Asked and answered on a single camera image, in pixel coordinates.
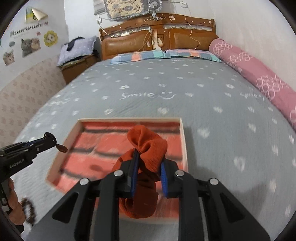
white wall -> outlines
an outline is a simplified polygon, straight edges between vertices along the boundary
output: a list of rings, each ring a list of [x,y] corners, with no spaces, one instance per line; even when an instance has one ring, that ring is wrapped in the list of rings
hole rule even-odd
[[[41,20],[40,23],[48,21],[48,25],[44,25],[41,28],[30,29],[24,32],[24,35],[22,36],[10,36],[10,32],[13,30],[16,31],[38,23],[37,21],[31,24],[25,23],[27,6],[37,8],[38,10],[46,13],[48,18]],[[51,47],[47,47],[43,41],[44,34],[49,30],[53,30],[58,35],[58,42]],[[23,58],[21,49],[22,38],[39,38],[41,49]],[[9,43],[11,41],[14,41],[15,45],[9,47]],[[11,24],[2,37],[2,46],[0,47],[0,90],[27,69],[45,59],[58,55],[60,53],[61,45],[67,41],[68,32],[65,21],[64,0],[30,0],[27,2],[13,18]],[[2,60],[2,56],[5,52],[10,52],[11,50],[13,50],[15,62],[6,66]]]
[[[280,11],[269,0],[185,0],[163,3],[161,12],[214,18],[220,38],[246,50],[270,67],[296,90],[296,36]],[[69,38],[99,35],[93,0],[65,0]],[[102,27],[118,24],[103,20]]]

beige patterned wallpaper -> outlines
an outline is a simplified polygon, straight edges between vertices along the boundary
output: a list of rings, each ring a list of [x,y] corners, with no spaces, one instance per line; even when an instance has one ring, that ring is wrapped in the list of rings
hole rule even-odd
[[[57,58],[31,67],[0,91],[0,147],[12,144],[35,113],[66,86]]]

yellow flower sticker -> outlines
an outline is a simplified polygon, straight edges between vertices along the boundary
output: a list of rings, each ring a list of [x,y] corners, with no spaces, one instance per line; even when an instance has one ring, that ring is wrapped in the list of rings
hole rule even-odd
[[[52,45],[56,44],[57,40],[58,40],[58,36],[52,30],[44,34],[44,43],[48,47],[51,47]]]

blue gripper pad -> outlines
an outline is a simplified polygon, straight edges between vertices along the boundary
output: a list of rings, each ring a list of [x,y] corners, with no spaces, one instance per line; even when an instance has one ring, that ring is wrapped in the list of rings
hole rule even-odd
[[[167,197],[168,196],[168,178],[165,173],[165,165],[163,162],[161,163],[161,166],[160,166],[160,180],[161,180],[161,185],[163,187],[163,194],[165,195],[165,197]]]
[[[136,191],[138,169],[139,169],[139,160],[136,158],[135,164],[133,166],[133,176],[132,176],[132,180],[131,180],[131,194],[132,194],[132,197],[134,196],[135,191]]]

nightstand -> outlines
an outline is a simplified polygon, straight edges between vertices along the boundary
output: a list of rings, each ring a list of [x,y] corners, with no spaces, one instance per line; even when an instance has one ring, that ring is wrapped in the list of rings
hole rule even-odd
[[[60,68],[66,84],[69,84],[73,79],[80,75],[83,71],[100,61],[95,55],[87,55],[75,61],[63,64]]]

